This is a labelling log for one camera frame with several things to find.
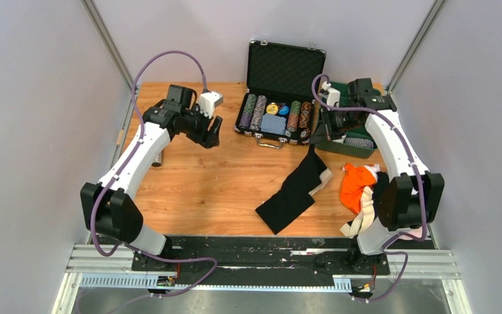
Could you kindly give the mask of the grey striped underwear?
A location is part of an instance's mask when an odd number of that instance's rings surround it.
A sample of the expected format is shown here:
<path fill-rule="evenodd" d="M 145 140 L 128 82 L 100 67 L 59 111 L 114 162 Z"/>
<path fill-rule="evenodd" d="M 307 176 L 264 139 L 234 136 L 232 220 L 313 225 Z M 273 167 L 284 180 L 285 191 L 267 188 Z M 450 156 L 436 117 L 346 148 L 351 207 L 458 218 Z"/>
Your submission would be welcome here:
<path fill-rule="evenodd" d="M 375 144 L 371 139 L 358 138 L 358 137 L 347 137 L 344 143 L 353 147 L 359 147 L 364 149 L 374 149 Z"/>

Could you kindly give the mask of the black underwear cream waistband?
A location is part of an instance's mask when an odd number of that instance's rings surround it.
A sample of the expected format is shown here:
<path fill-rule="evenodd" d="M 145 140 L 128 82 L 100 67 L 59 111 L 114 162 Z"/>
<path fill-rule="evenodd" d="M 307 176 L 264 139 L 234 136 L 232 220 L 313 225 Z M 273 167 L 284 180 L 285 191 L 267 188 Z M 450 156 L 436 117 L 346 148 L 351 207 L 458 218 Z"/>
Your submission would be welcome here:
<path fill-rule="evenodd" d="M 313 195 L 332 180 L 333 174 L 309 146 L 300 164 L 286 177 L 280 189 L 263 202 L 256 213 L 273 234 L 277 235 L 311 207 Z"/>

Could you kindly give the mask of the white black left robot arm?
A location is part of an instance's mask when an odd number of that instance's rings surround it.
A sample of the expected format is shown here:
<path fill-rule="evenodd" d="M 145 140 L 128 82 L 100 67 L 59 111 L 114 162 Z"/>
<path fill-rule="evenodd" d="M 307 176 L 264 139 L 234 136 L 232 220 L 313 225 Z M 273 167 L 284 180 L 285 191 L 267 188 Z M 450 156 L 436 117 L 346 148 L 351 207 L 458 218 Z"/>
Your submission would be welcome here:
<path fill-rule="evenodd" d="M 101 235 L 143 251 L 158 270 L 173 265 L 169 238 L 144 224 L 135 195 L 156 157 L 176 135 L 183 133 L 204 148 L 220 144 L 222 118 L 213 114 L 223 100 L 219 92 L 205 90 L 197 95 L 191 88 L 170 85 L 167 97 L 143 113 L 134 138 L 117 162 L 97 183 L 81 188 L 84 220 L 93 241 Z"/>

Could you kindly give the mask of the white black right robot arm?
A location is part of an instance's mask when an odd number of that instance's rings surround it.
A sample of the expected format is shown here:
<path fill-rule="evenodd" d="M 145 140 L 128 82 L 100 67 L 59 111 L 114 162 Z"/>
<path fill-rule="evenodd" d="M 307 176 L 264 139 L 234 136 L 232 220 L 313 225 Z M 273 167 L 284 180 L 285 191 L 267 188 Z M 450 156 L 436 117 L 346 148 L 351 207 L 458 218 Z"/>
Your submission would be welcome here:
<path fill-rule="evenodd" d="M 432 173 L 420 160 L 399 119 L 390 95 L 378 95 L 368 78 L 350 83 L 351 105 L 340 104 L 340 93 L 329 77 L 314 77 L 312 94 L 319 104 L 319 120 L 311 135 L 312 145 L 340 139 L 348 130 L 363 126 L 373 138 L 386 165 L 390 185 L 382 194 L 376 219 L 357 236 L 358 247 L 347 255 L 348 267 L 363 273 L 401 236 L 423 241 L 427 226 L 435 219 L 443 193 L 444 179 Z"/>

